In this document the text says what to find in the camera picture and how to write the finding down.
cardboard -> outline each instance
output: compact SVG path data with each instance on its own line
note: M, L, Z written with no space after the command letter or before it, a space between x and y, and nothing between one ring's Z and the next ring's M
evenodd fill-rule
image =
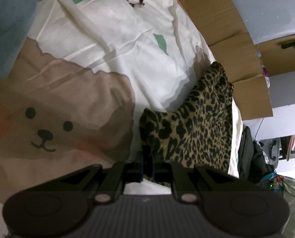
M243 120L273 116L255 45L232 0L178 0L234 84Z
M261 59L270 76L295 71L295 47L281 48L282 44L294 41L295 35L259 44Z

blue object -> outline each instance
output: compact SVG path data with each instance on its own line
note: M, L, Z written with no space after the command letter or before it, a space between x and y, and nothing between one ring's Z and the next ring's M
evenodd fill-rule
M0 0L0 79L7 78L33 24L37 0Z

bear nose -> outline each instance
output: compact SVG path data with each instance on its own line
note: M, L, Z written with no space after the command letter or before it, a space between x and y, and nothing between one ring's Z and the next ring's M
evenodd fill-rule
M37 132L37 135L42 139L42 140L52 140L53 139L53 134L50 131L47 130L39 130Z

bear face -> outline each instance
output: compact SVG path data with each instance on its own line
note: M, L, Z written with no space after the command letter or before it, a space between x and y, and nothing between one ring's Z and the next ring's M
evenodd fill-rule
M134 105L127 76L93 73L26 39L0 81L0 201L93 163L128 159Z

leopard print fabric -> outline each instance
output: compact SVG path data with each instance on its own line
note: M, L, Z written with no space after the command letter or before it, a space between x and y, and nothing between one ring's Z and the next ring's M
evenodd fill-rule
M228 172L232 93L222 65L214 62L177 111L144 110L140 118L143 151L184 167L206 164Z

